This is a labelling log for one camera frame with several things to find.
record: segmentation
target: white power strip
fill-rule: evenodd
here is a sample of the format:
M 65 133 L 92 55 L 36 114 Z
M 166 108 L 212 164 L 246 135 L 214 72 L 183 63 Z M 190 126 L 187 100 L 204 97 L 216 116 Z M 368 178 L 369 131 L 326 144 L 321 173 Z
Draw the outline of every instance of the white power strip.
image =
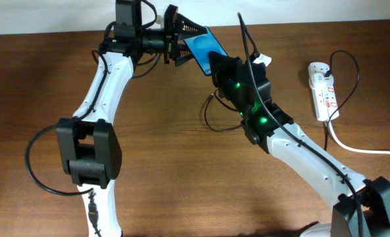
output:
M 338 108 L 333 88 L 333 76 L 325 78 L 325 73 L 328 70 L 329 66 L 326 63 L 311 63 L 308 66 L 308 83 L 312 88 L 314 109 L 319 121 L 328 121 L 329 116 Z M 337 117 L 339 117 L 339 111 L 332 116 L 331 120 Z
M 332 138 L 342 148 L 353 152 L 367 153 L 367 154 L 385 154 L 390 155 L 390 151 L 374 151 L 349 147 L 343 144 L 332 128 L 332 123 L 328 122 L 329 116 L 338 108 L 337 99 L 335 97 L 335 90 L 333 88 L 333 76 L 325 77 L 326 72 L 329 70 L 329 66 L 326 63 L 311 63 L 308 66 L 309 79 L 308 83 L 312 88 L 312 95 L 314 100 L 314 109 L 316 111 L 316 118 L 319 121 L 325 121 L 328 126 Z M 339 117 L 339 111 L 337 111 L 331 117 L 331 121 Z

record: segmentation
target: blue card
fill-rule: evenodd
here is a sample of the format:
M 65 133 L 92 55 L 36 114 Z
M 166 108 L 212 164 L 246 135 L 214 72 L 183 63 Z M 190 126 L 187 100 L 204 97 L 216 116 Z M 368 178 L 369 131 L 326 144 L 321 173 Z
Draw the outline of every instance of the blue card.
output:
M 227 53 L 224 51 L 220 43 L 218 43 L 218 40 L 216 40 L 209 28 L 205 28 L 208 30 L 207 34 L 185 39 L 184 42 L 190 49 L 190 52 L 192 52 L 197 64 L 201 67 L 205 76 L 210 76 L 211 73 L 208 53 L 215 51 L 225 56 L 227 56 Z

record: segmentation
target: wood grain surface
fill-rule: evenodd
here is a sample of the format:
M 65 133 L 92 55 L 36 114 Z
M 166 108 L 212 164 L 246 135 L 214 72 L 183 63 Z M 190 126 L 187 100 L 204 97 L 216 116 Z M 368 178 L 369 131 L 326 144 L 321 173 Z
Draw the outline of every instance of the wood grain surface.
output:
M 244 58 L 238 26 L 211 30 L 229 55 Z M 267 73 L 274 101 L 318 145 L 324 131 L 314 115 L 307 66 L 328 62 L 337 49 L 354 54 L 362 81 L 334 128 L 352 147 L 390 149 L 390 20 L 261 25 L 249 31 L 260 52 L 272 57 Z M 0 236 L 87 236 L 82 199 L 34 185 L 24 151 L 40 128 L 78 108 L 96 71 L 90 50 L 102 35 L 0 36 Z M 333 68 L 342 101 L 356 72 L 344 55 L 336 56 Z M 237 236 L 330 222 L 331 210 L 318 194 L 287 165 L 251 145 L 242 130 L 217 134 L 205 126 L 201 108 L 213 91 L 195 61 L 178 68 L 159 63 L 126 86 L 114 123 L 123 151 L 116 208 L 124 234 Z M 209 115 L 220 128 L 240 121 L 216 101 Z M 329 152 L 368 178 L 390 180 L 390 155 L 352 153 L 331 140 Z M 31 162 L 46 185 L 76 190 L 62 171 L 55 133 L 37 142 Z

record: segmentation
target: cable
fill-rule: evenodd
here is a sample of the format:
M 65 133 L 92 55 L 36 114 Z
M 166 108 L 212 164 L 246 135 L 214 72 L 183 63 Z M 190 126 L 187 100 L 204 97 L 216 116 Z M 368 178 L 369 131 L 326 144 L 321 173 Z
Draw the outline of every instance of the cable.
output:
M 251 61 L 250 61 L 250 58 L 249 58 L 249 48 L 247 47 L 247 40 L 246 40 L 246 34 L 247 34 L 247 29 L 246 29 L 246 25 L 240 15 L 240 13 L 237 14 L 238 17 L 239 17 L 239 20 L 240 20 L 240 27 L 241 27 L 241 36 L 243 38 L 243 46 L 244 46 L 244 50 L 245 50 L 245 54 L 246 54 L 246 61 L 247 61 L 247 66 L 249 68 L 249 76 L 250 76 L 250 79 L 251 79 L 251 82 L 253 84 L 253 87 L 255 88 L 255 91 L 256 91 L 256 96 L 258 97 L 259 101 L 260 101 L 260 104 L 262 105 L 262 107 L 264 108 L 264 110 L 266 111 L 266 113 L 268 114 L 268 116 L 278 125 L 278 127 L 280 127 L 290 138 L 292 138 L 295 142 L 297 142 L 299 145 L 302 145 L 304 146 L 305 148 L 307 148 L 309 151 L 311 151 L 313 154 L 317 155 L 319 158 L 321 158 L 326 164 L 328 164 L 341 178 L 342 178 L 342 181 L 349 187 L 351 193 L 353 194 L 353 199 L 354 199 L 354 202 L 356 204 L 356 211 L 357 211 L 357 215 L 358 215 L 358 235 L 360 237 L 363 236 L 363 223 L 362 223 L 362 212 L 361 212 L 361 204 L 358 202 L 358 195 L 353 187 L 353 185 L 350 183 L 349 179 L 347 178 L 346 175 L 344 175 L 331 161 L 329 161 L 326 157 L 324 157 L 322 154 L 320 154 L 319 152 L 317 152 L 315 149 L 313 149 L 312 147 L 310 147 L 309 145 L 307 145 L 306 143 L 304 143 L 302 140 L 298 139 L 297 137 L 295 137 L 292 133 L 290 133 L 290 131 L 288 131 L 282 124 L 280 124 L 280 122 L 278 122 L 276 120 L 276 118 L 272 115 L 272 113 L 268 110 L 268 108 L 265 106 L 265 103 L 263 102 L 260 94 L 259 94 L 259 90 L 257 88 L 257 85 L 256 85 L 256 82 L 255 82 L 255 76 L 253 75 L 253 70 L 252 70 L 252 65 L 251 65 Z
M 231 132 L 231 131 L 234 131 L 234 130 L 236 130 L 236 129 L 238 129 L 238 128 L 241 128 L 241 124 L 240 124 L 240 125 L 235 126 L 235 127 L 233 127 L 233 128 L 227 128 L 227 129 L 219 130 L 219 129 L 213 128 L 213 127 L 209 124 L 208 119 L 207 119 L 207 109 L 208 109 L 209 103 L 212 101 L 212 99 L 214 99 L 214 95 L 216 95 L 216 91 L 218 91 L 218 90 L 215 90 L 214 93 L 212 93 L 212 94 L 210 94 L 210 95 L 208 96 L 208 103 L 207 103 L 207 105 L 205 105 L 205 111 L 204 111 L 204 113 L 203 113 L 203 117 L 204 117 L 204 119 L 205 119 L 205 123 L 207 124 L 207 126 L 209 127 L 209 129 L 211 129 L 211 130 L 214 131 L 214 132 Z M 224 102 L 221 101 L 221 104 L 223 104 L 224 106 L 226 106 L 227 109 L 233 111 L 233 108 L 227 106 L 226 104 L 224 104 Z
M 55 190 L 55 189 L 47 187 L 41 181 L 38 180 L 38 178 L 35 176 L 34 172 L 32 171 L 31 163 L 30 163 L 30 153 L 31 153 L 31 147 L 38 140 L 39 137 L 41 137 L 42 135 L 46 134 L 47 132 L 52 131 L 52 130 L 58 128 L 58 127 L 61 127 L 61 126 L 64 126 L 64 125 L 67 125 L 67 124 L 70 124 L 70 123 L 73 123 L 73 122 L 81 121 L 82 119 L 86 118 L 91 113 L 91 111 L 94 109 L 94 106 L 95 106 L 95 104 L 96 104 L 96 102 L 98 100 L 99 94 L 101 92 L 101 88 L 103 87 L 105 78 L 107 77 L 107 74 L 109 73 L 108 65 L 107 65 L 107 62 L 106 62 L 104 56 L 97 49 L 93 49 L 91 51 L 92 54 L 94 54 L 94 52 L 98 53 L 100 58 L 103 60 L 103 63 L 104 63 L 104 66 L 105 66 L 105 70 L 104 70 L 103 78 L 101 79 L 100 84 L 99 84 L 99 86 L 97 88 L 97 92 L 95 94 L 94 100 L 92 101 L 91 105 L 88 107 L 88 110 L 82 116 L 80 116 L 78 118 L 75 117 L 70 122 L 64 122 L 64 123 L 61 123 L 61 124 L 54 124 L 54 125 L 51 125 L 51 126 L 48 126 L 48 127 L 44 128 L 44 129 L 42 129 L 41 131 L 39 131 L 37 134 L 34 135 L 34 137 L 30 140 L 30 142 L 28 143 L 28 145 L 26 147 L 26 151 L 25 151 L 25 167 L 26 167 L 26 170 L 28 171 L 28 174 L 30 175 L 32 181 L 34 181 L 34 183 L 37 184 L 37 186 L 39 186 L 41 189 L 43 189 L 43 190 L 45 190 L 45 191 L 47 191 L 49 193 L 52 193 L 52 194 L 57 194 L 57 195 L 60 195 L 60 196 L 71 197 L 71 196 L 80 196 L 80 195 L 88 194 L 88 193 L 93 191 L 93 188 L 90 188 L 90 189 L 88 189 L 86 191 L 83 191 L 83 192 L 62 192 L 62 191 L 58 191 L 58 190 Z
M 94 59 L 95 63 L 98 64 L 98 59 L 97 59 L 97 56 L 95 55 L 95 53 L 96 53 L 96 50 L 95 50 L 95 49 L 91 50 L 92 58 Z
M 115 24 L 116 24 L 116 21 L 111 22 L 110 24 L 107 25 L 107 27 L 105 28 L 105 31 L 104 31 L 104 39 L 106 39 L 110 35 L 111 29 Z
M 345 50 L 337 50 L 335 52 L 333 52 L 331 54 L 331 58 L 330 58 L 330 65 L 329 65 L 329 70 L 326 72 L 325 74 L 325 77 L 328 77 L 332 74 L 332 60 L 333 60 L 333 56 L 336 54 L 336 53 L 346 53 L 353 61 L 354 61 L 354 64 L 355 64 L 355 67 L 357 69 L 357 81 L 355 83 L 355 86 L 353 88 L 353 90 L 351 91 L 351 93 L 348 95 L 348 97 L 344 100 L 344 102 L 342 102 L 342 104 L 329 116 L 329 119 L 328 119 L 328 122 L 326 124 L 326 135 L 325 135 L 325 146 L 324 146 L 324 150 L 326 150 L 327 146 L 328 146 L 328 136 L 329 136 L 329 132 L 330 134 L 332 135 L 332 138 L 333 140 L 335 140 L 335 142 L 340 145 L 342 148 L 344 149 L 347 149 L 349 151 L 353 151 L 353 152 L 359 152 L 359 153 L 366 153 L 366 154 L 386 154 L 386 155 L 390 155 L 390 151 L 378 151 L 378 150 L 367 150 L 367 149 L 356 149 L 356 148 L 352 148 L 352 147 L 349 147 L 345 144 L 343 144 L 341 141 L 339 141 L 338 137 L 335 135 L 335 131 L 333 130 L 333 127 L 332 127 L 332 116 L 338 111 L 341 109 L 342 106 L 344 106 L 344 104 L 348 101 L 348 99 L 353 95 L 353 93 L 355 92 L 355 90 L 357 89 L 358 87 L 358 83 L 360 82 L 360 68 L 358 67 L 358 62 L 357 60 L 355 59 L 355 57 L 350 54 L 348 51 L 345 51 Z
M 326 123 L 324 122 L 324 131 L 325 131 L 325 145 L 324 145 L 324 150 L 328 148 L 328 131 L 326 130 Z
M 231 108 L 230 106 L 226 105 L 226 104 L 225 104 L 225 103 L 216 95 L 216 92 L 217 92 L 217 91 L 218 91 L 218 90 L 215 90 L 215 92 L 214 92 L 214 97 L 215 97 L 215 99 L 216 99 L 218 102 L 221 103 L 221 105 L 223 105 L 225 108 L 227 108 L 227 109 L 229 109 L 229 110 L 231 110 L 231 111 L 239 112 L 237 109 Z
M 148 71 L 144 72 L 143 74 L 141 74 L 139 76 L 132 76 L 131 79 L 141 78 L 141 77 L 148 75 L 148 73 L 150 73 L 155 68 L 157 63 L 160 61 L 161 55 L 162 55 L 162 53 L 160 53 L 160 55 L 157 57 L 157 60 L 155 61 L 154 65 L 150 69 L 148 69 Z
M 153 10 L 154 14 L 155 14 L 155 18 L 154 18 L 153 21 L 151 21 L 149 23 L 146 23 L 146 24 L 141 26 L 141 29 L 144 30 L 144 29 L 146 29 L 148 27 L 153 26 L 155 24 L 155 22 L 157 21 L 157 10 L 155 9 L 155 6 L 152 5 L 150 2 L 148 2 L 147 0 L 141 0 L 141 2 L 145 3 L 146 5 L 148 5 L 148 7 L 150 7 Z
M 353 151 L 353 152 L 366 153 L 366 154 L 386 154 L 386 155 L 390 155 L 390 151 L 373 151 L 373 150 L 351 148 L 351 147 L 343 144 L 341 141 L 339 141 L 338 137 L 335 135 L 335 132 L 333 131 L 331 123 L 328 124 L 328 127 L 329 127 L 329 131 L 331 132 L 332 138 L 335 140 L 335 142 L 338 145 L 340 145 L 344 149 L 347 149 L 347 150 Z
M 155 53 L 155 55 L 150 58 L 149 60 L 143 62 L 143 63 L 137 63 L 136 66 L 142 66 L 142 65 L 147 65 L 148 63 L 154 61 L 158 57 L 158 53 Z
M 258 51 L 258 48 L 256 47 L 256 44 L 255 44 L 255 41 L 253 40 L 252 36 L 250 36 L 250 33 L 247 31 L 247 28 L 246 29 L 246 34 L 247 34 L 247 37 L 249 38 L 250 40 L 250 43 L 253 45 L 253 53 L 259 53 Z
M 342 106 L 344 106 L 344 104 L 350 99 L 350 97 L 353 95 L 353 93 L 357 89 L 358 83 L 360 82 L 360 67 L 358 66 L 358 62 L 357 62 L 357 60 L 355 59 L 355 57 L 351 53 L 349 53 L 348 51 L 345 51 L 345 50 L 337 50 L 337 51 L 335 51 L 335 52 L 333 52 L 331 54 L 331 57 L 330 57 L 330 60 L 329 60 L 330 61 L 330 63 L 329 63 L 329 70 L 325 73 L 325 77 L 327 78 L 327 77 L 331 76 L 331 74 L 332 74 L 332 60 L 333 60 L 333 56 L 336 53 L 346 53 L 354 61 L 354 65 L 355 65 L 356 70 L 357 70 L 357 81 L 356 81 L 356 83 L 354 85 L 353 90 L 350 92 L 350 94 L 347 96 L 347 98 L 344 100 L 344 102 L 342 102 L 342 104 L 331 114 L 331 116 L 329 116 L 328 124 L 331 123 L 332 116 L 337 111 L 339 111 L 342 108 Z M 324 145 L 324 150 L 325 151 L 328 148 L 328 136 L 329 136 L 329 128 L 328 128 L 328 126 L 326 126 L 325 145 Z

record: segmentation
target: white cable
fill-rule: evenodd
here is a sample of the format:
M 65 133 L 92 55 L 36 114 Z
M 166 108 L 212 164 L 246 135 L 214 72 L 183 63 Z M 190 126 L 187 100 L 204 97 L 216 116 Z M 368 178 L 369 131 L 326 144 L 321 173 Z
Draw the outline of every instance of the white cable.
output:
M 326 123 L 326 126 L 329 126 L 329 131 L 331 132 L 332 138 L 335 140 L 335 142 L 336 142 L 338 145 L 340 145 L 341 147 L 343 147 L 344 149 L 347 149 L 347 150 L 353 151 L 353 152 L 359 152 L 359 153 L 367 153 L 367 154 L 386 154 L 386 155 L 390 155 L 390 151 L 373 151 L 373 150 L 356 149 L 356 148 L 349 147 L 349 146 L 343 144 L 341 141 L 339 141 L 339 139 L 338 139 L 337 136 L 335 135 L 335 132 L 333 131 L 332 123 L 331 123 L 331 122 L 327 122 L 327 123 Z

